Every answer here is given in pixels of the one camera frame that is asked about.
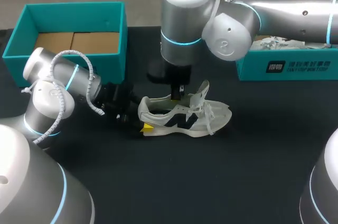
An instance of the cardboard box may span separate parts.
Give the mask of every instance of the cardboard box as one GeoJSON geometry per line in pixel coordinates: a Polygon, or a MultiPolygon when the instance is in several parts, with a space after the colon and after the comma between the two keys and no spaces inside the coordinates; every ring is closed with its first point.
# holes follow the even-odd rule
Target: cardboard box
{"type": "Polygon", "coordinates": [[[236,66],[242,81],[338,80],[338,49],[249,51],[236,66]]]}
{"type": "Polygon", "coordinates": [[[117,53],[119,33],[39,33],[34,49],[44,47],[53,53],[76,50],[85,54],[117,53]]]}
{"type": "MultiPolygon", "coordinates": [[[[127,22],[122,2],[25,5],[4,51],[4,61],[19,87],[27,87],[22,73],[36,47],[54,53],[78,50],[91,61],[102,83],[121,83],[125,77],[127,22]]],[[[65,55],[87,67],[78,55],[65,55]]]]}

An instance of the black tabletop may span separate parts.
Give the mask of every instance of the black tabletop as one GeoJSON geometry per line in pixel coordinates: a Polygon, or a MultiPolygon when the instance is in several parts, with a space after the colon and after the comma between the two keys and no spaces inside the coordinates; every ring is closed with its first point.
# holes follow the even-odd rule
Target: black tabletop
{"type": "MultiPolygon", "coordinates": [[[[168,86],[146,78],[160,56],[159,27],[128,29],[127,77],[141,96],[168,86]]],[[[207,99],[228,104],[231,122],[214,136],[134,137],[77,105],[49,154],[91,192],[96,224],[300,223],[299,197],[338,127],[338,82],[240,82],[232,62],[204,53],[187,92],[210,81],[207,99]]],[[[0,117],[25,112],[0,59],[0,117]]]]}

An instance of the shoe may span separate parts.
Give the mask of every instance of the shoe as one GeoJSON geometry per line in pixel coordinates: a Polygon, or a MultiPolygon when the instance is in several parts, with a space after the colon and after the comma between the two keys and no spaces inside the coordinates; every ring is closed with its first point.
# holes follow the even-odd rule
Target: shoe
{"type": "Polygon", "coordinates": [[[188,94],[180,101],[143,97],[138,106],[138,118],[144,122],[144,136],[160,136],[185,133],[191,137],[213,135],[231,118],[229,106],[218,101],[206,100],[209,82],[202,83],[195,94],[188,94]]]}

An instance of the teal container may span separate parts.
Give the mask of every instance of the teal container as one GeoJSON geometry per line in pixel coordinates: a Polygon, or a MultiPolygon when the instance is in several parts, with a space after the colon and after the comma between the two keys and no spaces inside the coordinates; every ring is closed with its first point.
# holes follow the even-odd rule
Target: teal container
{"type": "MultiPolygon", "coordinates": [[[[86,54],[102,83],[121,83],[125,77],[127,19],[123,2],[84,2],[25,5],[7,44],[3,59],[19,87],[29,83],[23,69],[33,52],[39,33],[119,32],[118,53],[86,54]]],[[[77,55],[66,59],[86,67],[77,55]]]]}
{"type": "Polygon", "coordinates": [[[338,49],[249,51],[236,61],[243,81],[338,80],[338,49]]]}

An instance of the brown cardboard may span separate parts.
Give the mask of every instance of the brown cardboard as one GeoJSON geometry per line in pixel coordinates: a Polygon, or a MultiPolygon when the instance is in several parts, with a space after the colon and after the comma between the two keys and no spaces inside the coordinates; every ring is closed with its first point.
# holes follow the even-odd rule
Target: brown cardboard
{"type": "Polygon", "coordinates": [[[53,53],[69,50],[73,34],[73,32],[39,33],[34,49],[37,47],[43,47],[53,53]]]}
{"type": "Polygon", "coordinates": [[[119,33],[39,33],[35,48],[43,47],[53,53],[76,50],[84,54],[118,53],[119,33]]]}
{"type": "Polygon", "coordinates": [[[256,36],[255,41],[263,40],[264,38],[270,38],[270,37],[271,37],[270,35],[258,35],[256,36]]]}
{"type": "Polygon", "coordinates": [[[85,54],[117,53],[119,36],[116,32],[75,33],[71,49],[85,54]]]}

